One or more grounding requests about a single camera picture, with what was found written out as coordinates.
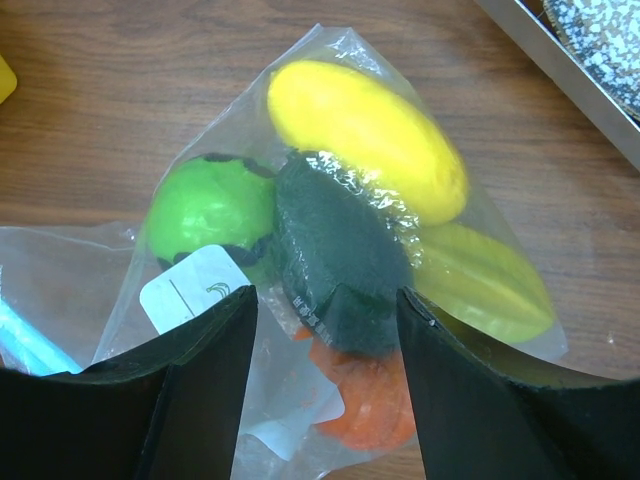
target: clear plastic bag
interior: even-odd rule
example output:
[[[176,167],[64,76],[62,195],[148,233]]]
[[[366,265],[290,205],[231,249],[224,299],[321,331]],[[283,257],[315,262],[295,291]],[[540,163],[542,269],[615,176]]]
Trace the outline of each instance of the clear plastic bag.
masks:
[[[0,228],[0,355],[31,375],[91,365],[138,226]]]
[[[91,334],[67,336],[69,320],[53,322],[57,335],[51,315],[27,317],[77,367],[256,285],[233,478],[321,478],[415,442],[399,286],[540,358],[566,352],[546,287],[502,216],[407,80],[352,29],[317,25],[269,65],[177,156],[139,233],[101,228],[74,232],[93,238],[80,242],[91,251],[68,239],[77,257],[40,260],[53,272],[95,262],[55,293],[60,316],[81,319],[78,280],[100,288],[87,293],[103,305],[87,316]]]

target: brown table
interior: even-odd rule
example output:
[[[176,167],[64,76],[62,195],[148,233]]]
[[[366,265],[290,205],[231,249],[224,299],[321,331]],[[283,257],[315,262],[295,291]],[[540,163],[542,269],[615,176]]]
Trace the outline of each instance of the brown table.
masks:
[[[314,23],[414,84],[549,284],[569,366],[640,373],[640,178],[472,0],[0,0],[0,222],[141,219],[169,162]],[[335,479],[414,479],[407,449]]]

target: yellow object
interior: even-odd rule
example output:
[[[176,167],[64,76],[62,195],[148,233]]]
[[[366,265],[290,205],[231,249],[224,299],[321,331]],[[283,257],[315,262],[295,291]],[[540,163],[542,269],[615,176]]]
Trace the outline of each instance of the yellow object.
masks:
[[[269,114],[283,141],[328,151],[369,186],[399,195],[422,225],[455,218],[469,192],[464,163],[438,126],[376,80],[300,60],[276,71]]]
[[[18,86],[18,79],[7,62],[0,56],[0,103],[4,102]]]
[[[510,247],[458,224],[421,230],[415,288],[460,321],[504,343],[531,340],[555,319],[535,267]]]

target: green ball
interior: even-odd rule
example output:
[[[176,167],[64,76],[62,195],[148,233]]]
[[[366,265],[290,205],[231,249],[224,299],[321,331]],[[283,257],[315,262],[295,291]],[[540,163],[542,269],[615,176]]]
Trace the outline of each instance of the green ball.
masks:
[[[151,252],[173,265],[220,245],[255,279],[273,233],[273,176],[253,159],[222,154],[179,165],[156,191],[145,220]]]

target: toy orange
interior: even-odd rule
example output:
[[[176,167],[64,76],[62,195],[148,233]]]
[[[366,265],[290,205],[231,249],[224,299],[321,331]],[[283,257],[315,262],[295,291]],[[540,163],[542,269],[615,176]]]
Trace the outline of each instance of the toy orange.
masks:
[[[296,339],[308,338],[302,330]],[[316,425],[318,431],[353,450],[392,450],[416,432],[400,352],[383,359],[338,352],[313,338],[309,357],[338,386],[344,414]]]
[[[4,102],[18,86],[18,79],[7,62],[0,56],[0,103]]]

